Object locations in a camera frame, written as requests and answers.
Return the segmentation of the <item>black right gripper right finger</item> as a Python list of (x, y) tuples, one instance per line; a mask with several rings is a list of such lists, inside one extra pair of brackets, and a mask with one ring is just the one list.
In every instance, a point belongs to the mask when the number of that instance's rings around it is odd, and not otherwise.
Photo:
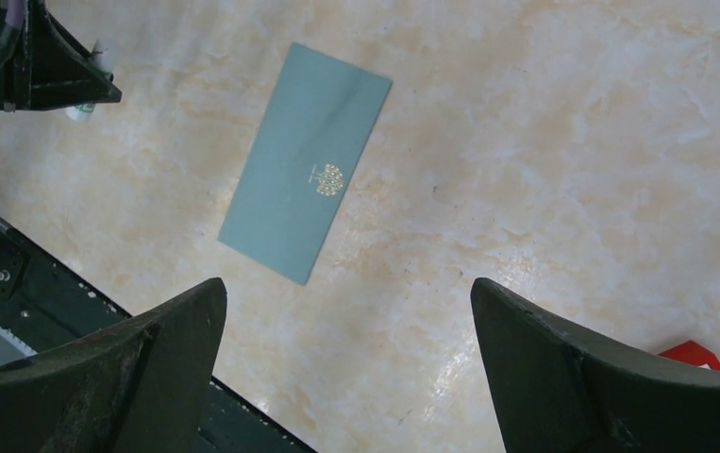
[(479, 351), (509, 452), (720, 452), (720, 372), (644, 352), (486, 277)]

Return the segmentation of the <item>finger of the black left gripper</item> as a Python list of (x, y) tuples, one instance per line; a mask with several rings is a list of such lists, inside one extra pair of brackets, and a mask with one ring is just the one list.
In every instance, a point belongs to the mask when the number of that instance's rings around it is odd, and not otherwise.
[(113, 79), (92, 64), (92, 51), (54, 17), (45, 1), (27, 2), (27, 62), (34, 88), (110, 84)]
[(93, 85), (97, 91), (97, 104), (114, 104), (122, 100), (123, 93), (109, 81), (70, 80), (57, 83), (18, 83), (0, 89), (0, 110), (49, 111), (64, 109), (85, 101), (85, 91)]

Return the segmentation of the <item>green white glue stick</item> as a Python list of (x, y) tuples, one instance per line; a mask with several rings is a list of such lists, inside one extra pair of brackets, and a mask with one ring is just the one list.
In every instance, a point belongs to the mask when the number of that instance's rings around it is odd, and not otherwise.
[[(113, 71), (116, 66), (117, 53), (116, 45), (112, 40), (98, 38), (89, 57), (89, 62), (106, 76), (110, 82), (114, 79)], [(68, 118), (77, 122), (88, 122), (92, 118), (97, 106), (97, 102), (94, 100), (97, 91), (94, 91), (92, 88), (93, 85), (87, 86), (84, 102), (74, 104), (65, 109), (65, 114)]]

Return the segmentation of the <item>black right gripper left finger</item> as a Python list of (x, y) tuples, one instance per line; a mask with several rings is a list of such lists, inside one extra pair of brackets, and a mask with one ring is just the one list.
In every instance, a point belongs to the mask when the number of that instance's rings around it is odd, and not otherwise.
[(0, 452), (190, 452), (226, 324), (213, 277), (0, 366)]

